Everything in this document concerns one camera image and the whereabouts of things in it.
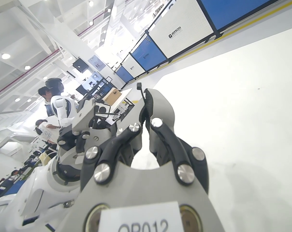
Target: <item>black frame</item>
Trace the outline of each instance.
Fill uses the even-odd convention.
[[[151,38],[151,36],[149,35],[149,31],[148,31],[148,30],[149,30],[149,29],[152,27],[152,25],[157,21],[157,19],[159,19],[159,17],[160,17],[161,14],[163,13],[163,11],[165,11],[165,9],[169,6],[169,4],[170,4],[172,1],[173,1],[173,0],[169,0],[169,2],[165,5],[164,9],[163,9],[163,10],[157,15],[157,18],[154,20],[154,22],[152,22],[152,23],[150,24],[150,26],[147,28],[147,30],[145,30],[145,33],[146,33],[150,38]],[[203,11],[203,13],[204,13],[204,15],[205,15],[207,21],[209,22],[209,24],[210,24],[210,26],[211,26],[211,28],[212,28],[212,30],[213,30],[213,33],[210,34],[210,35],[208,35],[207,37],[203,38],[202,40],[199,40],[199,41],[197,41],[196,43],[190,45],[189,47],[185,48],[184,50],[178,52],[177,54],[173,55],[172,57],[167,58],[166,61],[163,61],[162,63],[157,64],[156,66],[152,67],[151,69],[145,71],[144,73],[142,73],[142,74],[136,76],[136,77],[133,78],[132,80],[126,82],[126,84],[122,87],[122,89],[123,89],[127,84],[129,84],[130,82],[135,81],[136,79],[138,79],[140,76],[143,76],[143,75],[145,75],[145,74],[148,74],[150,71],[152,71],[153,69],[159,68],[161,65],[165,64],[166,62],[170,63],[173,59],[175,59],[175,58],[179,57],[180,55],[186,53],[187,51],[193,49],[195,46],[201,44],[202,42],[207,43],[211,37],[215,36],[215,40],[218,39],[218,38],[220,38],[220,37],[223,35],[223,33],[221,33],[221,32],[223,32],[224,30],[226,30],[226,29],[228,29],[229,27],[231,27],[231,26],[233,26],[233,25],[235,25],[235,24],[237,24],[237,23],[243,21],[244,19],[247,19],[248,17],[250,17],[250,16],[256,14],[257,12],[259,12],[259,11],[265,9],[266,7],[268,7],[268,6],[274,4],[275,2],[278,2],[278,1],[279,1],[279,0],[269,0],[268,2],[262,4],[261,6],[259,6],[259,7],[257,7],[256,9],[254,9],[254,10],[248,12],[247,14],[245,14],[245,15],[243,15],[242,17],[240,17],[240,18],[234,20],[233,22],[227,24],[226,26],[224,26],[224,27],[222,27],[222,28],[220,28],[220,29],[217,29],[217,28],[215,27],[214,23],[212,22],[212,20],[211,20],[211,18],[210,18],[210,16],[209,16],[209,14],[208,14],[208,12],[207,12],[205,6],[203,5],[202,1],[201,1],[201,0],[197,0],[197,3],[199,4],[199,6],[200,6],[201,10]],[[155,45],[157,46],[157,48],[161,51],[161,49],[158,47],[158,45],[156,44],[156,42],[155,42],[153,39],[152,39],[152,41],[155,43]]]

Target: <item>label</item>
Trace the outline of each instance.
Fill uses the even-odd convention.
[[[103,210],[99,232],[183,232],[177,202]]]

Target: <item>white floor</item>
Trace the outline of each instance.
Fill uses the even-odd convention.
[[[226,231],[292,231],[292,29],[168,74],[154,88],[175,110],[175,133],[205,151],[209,197]],[[133,167],[157,167],[146,130],[143,142]]]

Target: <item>black robot head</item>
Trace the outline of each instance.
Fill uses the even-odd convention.
[[[53,96],[60,95],[64,91],[64,86],[59,78],[50,78],[45,81],[45,85],[50,89]]]

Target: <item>white panel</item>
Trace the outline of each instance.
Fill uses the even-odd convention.
[[[135,78],[145,72],[145,70],[130,55],[123,61],[123,67]]]
[[[196,0],[177,0],[150,36],[170,58],[211,33],[213,30]]]

